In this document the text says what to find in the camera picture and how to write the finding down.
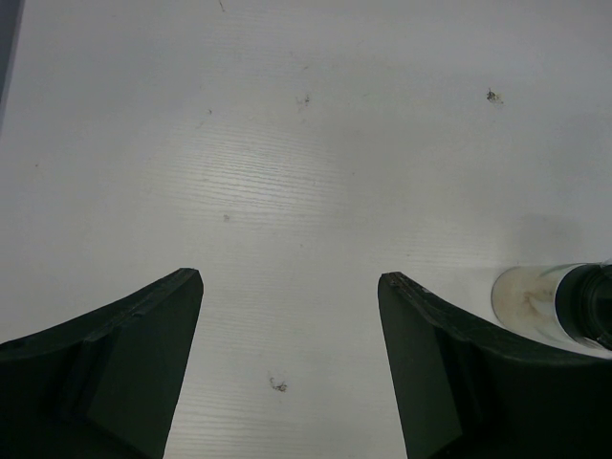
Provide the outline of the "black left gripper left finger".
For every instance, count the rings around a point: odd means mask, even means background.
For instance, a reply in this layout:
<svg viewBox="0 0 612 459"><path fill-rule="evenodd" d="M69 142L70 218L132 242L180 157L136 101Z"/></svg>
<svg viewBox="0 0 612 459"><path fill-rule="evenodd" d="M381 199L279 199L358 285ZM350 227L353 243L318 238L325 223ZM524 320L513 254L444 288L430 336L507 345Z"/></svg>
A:
<svg viewBox="0 0 612 459"><path fill-rule="evenodd" d="M161 458L204 294L181 268L1 345L4 458Z"/></svg>

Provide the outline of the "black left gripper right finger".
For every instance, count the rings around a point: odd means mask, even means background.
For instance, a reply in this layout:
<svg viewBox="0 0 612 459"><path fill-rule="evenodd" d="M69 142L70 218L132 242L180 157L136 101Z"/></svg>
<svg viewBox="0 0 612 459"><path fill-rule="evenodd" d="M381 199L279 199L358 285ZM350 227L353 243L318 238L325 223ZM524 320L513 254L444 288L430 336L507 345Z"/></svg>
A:
<svg viewBox="0 0 612 459"><path fill-rule="evenodd" d="M611 363L509 332L402 273L378 284L411 458L607 458Z"/></svg>

